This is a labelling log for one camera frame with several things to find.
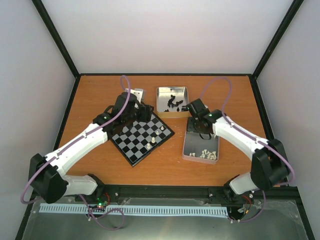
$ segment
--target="white wall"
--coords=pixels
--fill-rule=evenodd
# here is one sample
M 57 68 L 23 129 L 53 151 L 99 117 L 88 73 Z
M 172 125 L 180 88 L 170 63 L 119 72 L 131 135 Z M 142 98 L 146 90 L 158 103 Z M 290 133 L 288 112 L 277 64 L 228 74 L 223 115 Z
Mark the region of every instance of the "white wall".
M 0 239 L 14 239 L 30 158 L 52 150 L 74 83 L 31 0 L 0 7 Z
M 315 239 L 320 239 L 320 1 L 304 1 L 258 78 L 284 143 Z
M 251 74 L 292 0 L 43 0 L 80 73 Z

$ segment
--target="white slotted strip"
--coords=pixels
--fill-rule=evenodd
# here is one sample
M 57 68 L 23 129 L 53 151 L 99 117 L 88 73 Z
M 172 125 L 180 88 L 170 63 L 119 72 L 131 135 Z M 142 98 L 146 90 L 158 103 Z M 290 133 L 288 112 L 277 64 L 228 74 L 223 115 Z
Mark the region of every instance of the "white slotted strip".
M 97 209 L 95 214 L 104 214 L 112 209 L 121 209 L 126 216 L 194 216 L 194 217 L 216 217 L 226 218 L 227 208 L 223 206 L 131 206 L 131 205 L 109 205 L 105 210 Z M 54 214 L 87 214 L 88 209 L 84 204 L 66 203 L 41 203 L 39 213 Z M 109 213 L 110 215 L 121 215 L 118 211 Z

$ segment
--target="purple cable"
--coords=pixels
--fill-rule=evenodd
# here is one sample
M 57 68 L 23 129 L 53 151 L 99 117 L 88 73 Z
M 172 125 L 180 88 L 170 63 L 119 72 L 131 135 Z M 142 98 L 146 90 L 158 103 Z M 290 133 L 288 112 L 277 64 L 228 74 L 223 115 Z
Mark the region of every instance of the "purple cable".
M 95 215 L 93 214 L 92 212 L 92 209 L 90 208 L 89 204 L 87 203 L 86 199 L 84 198 L 84 196 L 82 196 L 81 194 L 79 194 L 79 197 L 82 199 L 83 203 L 86 205 L 86 207 L 88 208 L 88 214 L 92 217 L 92 219 L 100 226 L 102 227 L 103 229 L 106 229 L 106 230 L 109 230 L 109 231 L 115 231 L 115 230 L 118 230 L 120 228 L 122 228 L 122 226 L 124 225 L 125 223 L 125 214 L 124 212 L 120 209 L 120 208 L 113 208 L 109 211 L 107 211 L 106 213 L 104 213 L 103 215 L 101 215 L 100 217 L 95 217 Z M 114 211 L 118 211 L 119 213 L 121 213 L 122 215 L 122 223 L 120 224 L 120 226 L 116 227 L 116 228 L 107 228 L 105 226 L 103 226 L 99 221 L 98 219 L 102 219 L 104 217 L 106 217 L 109 213 L 111 212 L 114 212 Z
M 122 83 L 123 78 L 125 78 L 126 81 L 127 81 L 127 83 L 128 83 L 128 93 L 130 93 L 130 90 L 131 90 L 130 80 L 129 80 L 129 79 L 127 78 L 127 76 L 125 76 L 125 75 L 122 75 L 121 78 L 120 78 L 121 87 L 124 88 L 124 85 L 123 85 L 123 83 Z M 105 123 L 102 124 L 101 126 L 99 126 L 99 127 L 95 128 L 95 129 L 87 132 L 87 135 L 90 135 L 90 134 L 94 133 L 95 131 L 98 131 L 99 129 L 102 129 L 102 128 L 105 127 L 106 125 L 108 125 L 108 124 L 112 123 L 114 120 L 116 120 L 116 119 L 123 113 L 123 111 L 125 110 L 128 102 L 129 102 L 129 98 L 130 98 L 130 94 L 128 94 L 128 95 L 126 96 L 124 105 L 122 106 L 122 108 L 120 109 L 120 111 L 119 111 L 112 119 L 110 119 L 109 121 L 105 122 Z M 70 142 L 67 146 L 65 146 L 65 148 L 63 148 L 60 152 L 58 152 L 57 155 L 60 156 L 60 155 L 63 154 L 67 149 L 69 149 L 71 146 L 73 146 L 74 144 L 76 144 L 77 142 L 79 142 L 79 141 L 80 141 L 81 139 L 83 139 L 83 138 L 84 138 L 84 136 L 82 135 L 82 136 L 78 137 L 77 139 L 75 139 L 74 141 Z M 36 172 L 34 173 L 34 175 L 29 179 L 29 181 L 28 181 L 27 184 L 25 185 L 25 187 L 24 187 L 24 189 L 23 189 L 23 191 L 22 191 L 22 194 L 21 194 L 21 196 L 20 196 L 20 202 L 21 202 L 22 204 L 33 204 L 34 202 L 36 202 L 36 201 L 38 201 L 38 200 L 41 199 L 40 197 L 38 197 L 38 198 L 35 198 L 35 199 L 31 200 L 31 201 L 25 201 L 25 194 L 26 194 L 28 188 L 30 187 L 30 184 L 36 179 L 36 177 L 41 173 L 41 171 L 42 171 L 43 169 L 45 169 L 45 167 L 48 166 L 48 165 L 49 165 L 53 160 L 55 160 L 55 159 L 56 159 L 56 157 L 54 156 L 54 157 L 51 158 L 49 161 L 47 161 L 45 164 L 43 164 L 43 166 L 41 166 L 41 167 L 38 169 L 38 171 L 36 171 Z
M 204 89 L 203 89 L 203 91 L 202 91 L 202 93 L 201 93 L 201 95 L 200 95 L 200 98 L 203 97 L 203 95 L 205 94 L 205 91 L 206 91 L 207 88 L 211 85 L 211 83 L 213 83 L 213 82 L 215 82 L 215 81 L 217 81 L 217 80 L 219 80 L 219 79 L 227 80 L 228 83 L 229 83 L 229 93 L 228 93 L 228 95 L 227 95 L 224 103 L 222 104 L 221 112 L 222 112 L 223 118 L 226 120 L 226 122 L 227 122 L 229 125 L 231 125 L 232 123 L 230 122 L 230 120 L 227 118 L 227 116 L 226 116 L 226 114 L 225 114 L 225 107 L 226 107 L 226 104 L 227 104 L 227 102 L 228 102 L 228 100 L 229 100 L 229 98 L 230 98 L 230 96 L 231 96 L 232 89 L 233 89 L 232 83 L 231 83 L 231 81 L 230 81 L 229 78 L 224 77 L 224 76 L 213 78 L 213 79 L 204 87 Z M 240 133 L 242 133 L 243 135 L 245 135 L 246 137 L 248 137 L 249 139 L 251 139 L 251 140 L 253 140 L 253 141 L 256 141 L 256 138 L 255 138 L 254 136 L 250 135 L 249 133 L 243 131 L 242 129 L 238 128 L 238 127 L 235 126 L 235 125 L 233 125 L 232 127 L 233 127 L 234 129 L 236 129 L 238 132 L 240 132 Z M 287 166 L 287 168 L 290 170 L 290 172 L 291 172 L 291 174 L 292 174 L 291 180 L 289 180 L 289 181 L 287 181 L 287 182 L 279 183 L 278 185 L 281 186 L 281 185 L 287 185 L 287 184 L 292 183 L 292 182 L 296 179 L 296 174 L 295 174 L 295 171 L 294 171 L 294 169 L 292 168 L 292 166 L 289 164 L 289 162 L 288 162 L 283 156 L 281 156 L 280 153 L 278 153 L 276 150 L 274 150 L 272 147 L 270 147 L 269 145 L 265 144 L 264 142 L 258 140 L 257 143 L 258 143 L 258 144 L 261 144 L 262 146 L 264 146 L 265 148 L 267 148 L 269 151 L 273 152 L 278 158 L 280 158 L 280 159 L 283 161 L 283 163 L 284 163 L 284 164 Z
M 265 194 L 265 191 L 261 190 L 262 191 L 262 195 L 263 195 L 263 205 L 262 205 L 262 208 L 261 210 L 256 214 L 254 215 L 253 217 L 249 218 L 249 219 L 246 219 L 246 220 L 240 220 L 239 223 L 248 223 L 248 222 L 251 222 L 252 220 L 256 219 L 258 216 L 260 216 L 260 214 L 262 213 L 262 211 L 265 209 L 265 205 L 266 205 L 266 202 L 267 202 L 267 199 L 266 199 L 266 194 Z

